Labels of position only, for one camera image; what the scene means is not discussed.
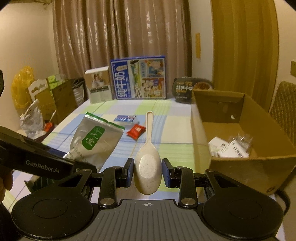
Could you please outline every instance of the plaid tablecloth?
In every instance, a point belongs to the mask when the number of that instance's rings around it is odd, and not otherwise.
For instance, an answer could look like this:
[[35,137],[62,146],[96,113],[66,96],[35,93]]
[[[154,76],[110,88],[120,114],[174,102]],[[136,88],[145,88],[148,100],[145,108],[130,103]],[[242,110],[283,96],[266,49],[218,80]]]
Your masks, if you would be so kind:
[[[145,125],[147,111],[154,112],[152,143],[159,152],[161,159],[168,158],[173,166],[185,166],[195,171],[193,143],[190,125],[191,106],[168,100],[113,100],[109,102],[90,105],[85,102],[44,140],[44,144],[68,152],[73,135],[86,112],[93,113],[108,121],[113,121],[117,115],[137,115],[141,125]],[[115,150],[104,164],[101,171],[111,166],[123,166],[128,157],[135,158],[138,150],[146,141],[143,134],[138,141],[126,135],[125,130]],[[3,204],[9,209],[22,197],[30,192],[25,186],[24,180],[29,180],[32,175],[15,171],[14,184],[11,191],[6,191]],[[91,202],[97,203],[99,188],[95,188]],[[143,195],[135,188],[133,182],[130,188],[119,188],[118,201],[120,199],[175,199],[178,201],[179,189],[165,187],[162,179],[159,189],[152,195]],[[283,228],[280,228],[278,239],[285,240]]]

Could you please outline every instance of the gray ridged plate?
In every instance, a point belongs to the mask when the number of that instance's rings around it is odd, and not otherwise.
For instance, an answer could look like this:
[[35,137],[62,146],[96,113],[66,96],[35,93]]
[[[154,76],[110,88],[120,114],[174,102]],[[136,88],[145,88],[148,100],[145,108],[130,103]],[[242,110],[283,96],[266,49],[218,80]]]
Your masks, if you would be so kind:
[[85,230],[62,240],[226,241],[229,239],[209,230],[194,210],[178,208],[173,200],[123,200],[115,209],[101,210]]

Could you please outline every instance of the pouch with green label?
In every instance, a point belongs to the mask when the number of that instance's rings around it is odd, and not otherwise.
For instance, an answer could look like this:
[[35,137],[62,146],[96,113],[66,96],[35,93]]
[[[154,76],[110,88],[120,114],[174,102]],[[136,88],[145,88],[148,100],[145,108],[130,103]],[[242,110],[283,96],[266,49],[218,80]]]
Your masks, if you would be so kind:
[[70,151],[64,157],[91,163],[99,172],[118,144],[124,129],[87,112],[74,134]]

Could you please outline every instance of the spoon handle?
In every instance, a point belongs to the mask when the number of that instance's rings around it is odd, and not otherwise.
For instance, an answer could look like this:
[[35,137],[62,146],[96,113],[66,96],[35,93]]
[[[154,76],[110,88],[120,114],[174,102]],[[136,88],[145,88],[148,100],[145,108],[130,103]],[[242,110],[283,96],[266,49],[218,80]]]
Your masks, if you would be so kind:
[[153,117],[154,113],[152,111],[146,113],[146,143],[151,142]]

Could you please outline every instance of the wall socket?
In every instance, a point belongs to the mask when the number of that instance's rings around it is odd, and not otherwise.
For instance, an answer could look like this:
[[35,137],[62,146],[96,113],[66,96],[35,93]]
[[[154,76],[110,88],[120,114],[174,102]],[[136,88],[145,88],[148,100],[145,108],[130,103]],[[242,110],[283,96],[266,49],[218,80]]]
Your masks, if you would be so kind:
[[296,59],[291,61],[291,75],[296,77]]

